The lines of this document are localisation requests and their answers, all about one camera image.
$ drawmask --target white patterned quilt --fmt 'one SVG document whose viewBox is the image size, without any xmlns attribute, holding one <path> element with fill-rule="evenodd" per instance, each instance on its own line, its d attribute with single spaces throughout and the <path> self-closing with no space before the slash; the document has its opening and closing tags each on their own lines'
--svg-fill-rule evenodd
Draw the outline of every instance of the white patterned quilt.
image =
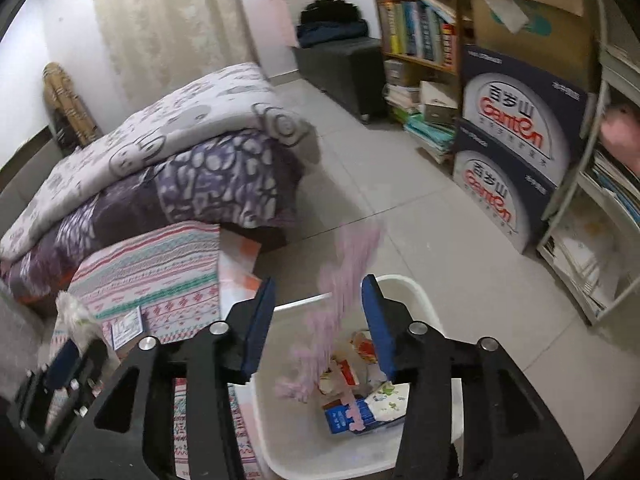
<svg viewBox="0 0 640 480">
<path fill-rule="evenodd" d="M 136 112 L 109 135 L 61 160 L 0 241 L 14 262 L 55 222 L 117 180 L 212 137 L 246 128 L 290 148 L 303 163 L 319 161 L 315 128 L 285 110 L 255 63 L 206 75 Z"/>
</svg>

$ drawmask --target pink object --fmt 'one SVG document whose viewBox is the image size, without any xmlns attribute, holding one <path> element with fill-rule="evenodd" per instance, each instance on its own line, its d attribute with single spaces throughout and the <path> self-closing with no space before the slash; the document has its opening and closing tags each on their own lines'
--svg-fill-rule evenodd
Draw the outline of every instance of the pink object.
<svg viewBox="0 0 640 480">
<path fill-rule="evenodd" d="M 611 155 L 640 176 L 640 121 L 630 106 L 607 110 L 600 140 Z"/>
<path fill-rule="evenodd" d="M 348 406 L 349 409 L 344 413 L 347 418 L 353 419 L 353 422 L 349 423 L 349 431 L 363 431 L 364 430 L 364 422 L 362 421 L 362 414 L 360 413 L 360 409 L 356 403 L 356 398 L 351 391 L 351 388 L 347 384 L 347 381 L 344 379 L 344 375 L 340 373 L 339 369 L 335 368 L 335 361 L 330 362 L 331 370 L 334 372 L 338 372 L 334 374 L 339 376 L 339 381 L 342 382 L 342 394 L 340 395 L 340 403 L 343 406 Z"/>
<path fill-rule="evenodd" d="M 280 378 L 276 382 L 279 396 L 306 402 L 316 388 L 320 375 L 329 367 L 344 313 L 359 302 L 360 282 L 375 255 L 381 234 L 380 225 L 373 222 L 364 227 L 340 229 L 336 250 L 341 261 L 322 267 L 318 277 L 318 289 L 330 292 L 331 296 L 325 300 L 326 306 L 307 314 L 306 327 L 311 341 L 309 345 L 292 346 L 297 376 L 293 380 Z"/>
</svg>

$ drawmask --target tile floor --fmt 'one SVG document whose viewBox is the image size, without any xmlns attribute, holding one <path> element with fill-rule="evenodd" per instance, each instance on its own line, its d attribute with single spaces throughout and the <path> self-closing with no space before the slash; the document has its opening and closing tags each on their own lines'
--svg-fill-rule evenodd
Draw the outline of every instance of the tile floor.
<svg viewBox="0 0 640 480">
<path fill-rule="evenodd" d="M 386 234 L 370 272 L 417 280 L 449 337 L 496 337 L 557 417 L 588 476 L 640 404 L 640 309 L 619 309 L 588 330 L 542 261 L 518 254 L 399 127 L 363 126 L 303 80 L 277 91 L 315 124 L 322 149 L 321 166 L 302 181 L 290 244 L 257 263 L 259 276 L 276 277 L 280 303 L 317 293 L 338 227 L 381 220 Z"/>
</svg>

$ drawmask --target white plastic basket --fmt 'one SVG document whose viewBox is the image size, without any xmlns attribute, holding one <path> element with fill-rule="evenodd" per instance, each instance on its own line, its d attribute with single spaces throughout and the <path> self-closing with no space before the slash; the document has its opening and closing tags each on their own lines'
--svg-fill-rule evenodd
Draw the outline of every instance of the white plastic basket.
<svg viewBox="0 0 640 480">
<path fill-rule="evenodd" d="M 431 301 L 420 285 L 405 276 L 378 278 L 382 294 L 404 303 L 416 320 L 444 333 Z M 307 404 L 275 395 L 277 378 L 290 371 L 289 349 L 307 338 L 305 315 L 327 295 L 279 306 L 262 352 L 260 369 L 251 382 L 258 436 L 269 467 L 286 480 L 344 480 L 391 469 L 396 464 L 402 424 L 356 435 L 331 434 L 320 407 L 312 397 Z M 341 339 L 366 329 L 359 306 L 345 316 Z M 462 386 L 452 380 L 452 442 L 463 433 Z"/>
</svg>

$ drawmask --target red text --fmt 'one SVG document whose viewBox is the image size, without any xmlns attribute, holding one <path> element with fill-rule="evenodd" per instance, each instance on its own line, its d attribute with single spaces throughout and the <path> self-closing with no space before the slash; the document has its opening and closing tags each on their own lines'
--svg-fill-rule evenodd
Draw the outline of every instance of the red text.
<svg viewBox="0 0 640 480">
<path fill-rule="evenodd" d="M 482 182 L 476 179 L 474 172 L 472 170 L 465 171 L 465 180 L 466 183 L 471 186 L 471 188 L 484 198 L 485 202 L 487 202 L 491 207 L 494 208 L 494 211 L 500 215 L 505 222 L 509 223 L 511 221 L 511 213 L 504 207 L 504 199 L 497 194 L 493 194 L 487 188 L 482 185 Z"/>
<path fill-rule="evenodd" d="M 542 148 L 543 137 L 537 132 L 530 132 L 533 127 L 531 119 L 528 117 L 516 117 L 504 113 L 500 108 L 496 108 L 489 97 L 480 99 L 480 110 L 482 114 L 490 118 L 492 121 L 501 124 L 505 128 L 510 129 L 513 133 L 518 134 L 537 148 Z"/>
</svg>

